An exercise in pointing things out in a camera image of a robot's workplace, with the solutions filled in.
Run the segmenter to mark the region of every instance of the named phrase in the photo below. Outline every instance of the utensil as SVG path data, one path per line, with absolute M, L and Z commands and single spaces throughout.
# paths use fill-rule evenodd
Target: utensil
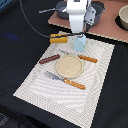
M 55 74 L 53 74 L 51 72 L 48 72 L 48 71 L 45 72 L 45 75 L 47 77 L 49 77 L 50 79 L 53 79 L 53 80 L 61 80 L 61 81 L 63 81 L 66 84 L 72 85 L 72 86 L 77 87 L 77 88 L 80 88 L 80 89 L 85 89 L 86 88 L 82 84 L 76 83 L 76 82 L 71 81 L 71 80 L 68 80 L 68 79 L 62 79 L 62 78 L 60 78 L 60 77 L 56 76 Z
M 42 60 L 39 61 L 39 63 L 40 64 L 44 64 L 44 63 L 47 63 L 49 61 L 56 60 L 58 58 L 60 58 L 60 55 L 59 54 L 54 55 L 54 56 L 51 56 L 51 57 L 48 57 L 48 58 L 45 58 L 45 59 L 42 59 Z
M 66 52 L 66 51 L 63 51 L 63 50 L 59 50 L 59 51 L 62 52 L 62 53 L 64 53 L 64 54 L 78 56 L 80 59 L 87 60 L 87 61 L 91 61 L 91 62 L 94 62 L 94 63 L 96 63 L 96 62 L 98 61 L 97 59 L 90 58 L 90 57 L 87 57 L 87 56 L 77 55 L 77 54 L 69 53 L 69 52 Z

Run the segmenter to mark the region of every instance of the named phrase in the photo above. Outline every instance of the fork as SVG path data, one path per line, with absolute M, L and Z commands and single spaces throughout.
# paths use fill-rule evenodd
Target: fork
M 85 87 L 84 85 L 82 85 L 82 84 L 76 83 L 76 82 L 71 81 L 71 80 L 68 80 L 68 79 L 62 79 L 62 78 L 58 77 L 57 75 L 55 75 L 55 74 L 53 74 L 53 73 L 51 73 L 51 72 L 48 72 L 48 71 L 45 72 L 45 75 L 46 75 L 48 78 L 50 78 L 50 79 L 53 79 L 53 80 L 61 80 L 61 81 L 63 81 L 63 82 L 66 83 L 66 84 L 75 86 L 75 87 L 80 88 L 80 89 L 85 89 L 85 88 L 86 88 L 86 87 Z

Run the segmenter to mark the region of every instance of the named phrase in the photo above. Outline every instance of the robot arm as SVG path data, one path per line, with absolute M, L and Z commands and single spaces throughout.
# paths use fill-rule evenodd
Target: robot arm
M 68 0 L 64 11 L 69 13 L 72 33 L 82 32 L 84 26 L 90 28 L 94 23 L 96 11 L 91 7 L 91 0 Z

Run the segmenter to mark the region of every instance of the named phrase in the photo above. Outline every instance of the knife handle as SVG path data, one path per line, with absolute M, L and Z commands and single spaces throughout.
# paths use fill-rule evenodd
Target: knife handle
M 97 59 L 90 58 L 90 57 L 83 56 L 83 55 L 78 55 L 78 57 L 79 57 L 80 59 L 87 60 L 87 61 L 91 61 L 91 62 L 94 62 L 94 63 L 96 63 L 96 62 L 98 61 Z
M 58 58 L 60 58 L 60 55 L 59 54 L 54 55 L 54 56 L 51 56 L 51 57 L 48 57 L 48 58 L 45 58 L 45 59 L 42 59 L 42 60 L 39 61 L 39 63 L 40 64 L 44 64 L 44 63 L 47 63 L 49 61 L 56 60 Z
M 68 80 L 68 79 L 64 79 L 64 83 L 70 84 L 70 85 L 75 86 L 75 87 L 80 88 L 80 89 L 85 89 L 86 88 L 84 85 L 76 83 L 76 82 Z

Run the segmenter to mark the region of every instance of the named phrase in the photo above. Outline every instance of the black surface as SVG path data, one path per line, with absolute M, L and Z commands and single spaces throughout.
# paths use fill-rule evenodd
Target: black surface
M 48 24 L 53 11 L 38 13 L 40 10 L 54 8 L 58 2 L 59 0 L 23 0 L 26 16 L 42 34 L 71 32 Z M 127 128 L 128 44 L 88 34 L 86 36 L 115 45 L 91 128 Z M 18 0 L 0 12 L 0 104 L 52 128 L 78 128 L 62 118 L 13 97 L 13 93 L 48 46 L 49 39 L 35 33 L 26 23 Z

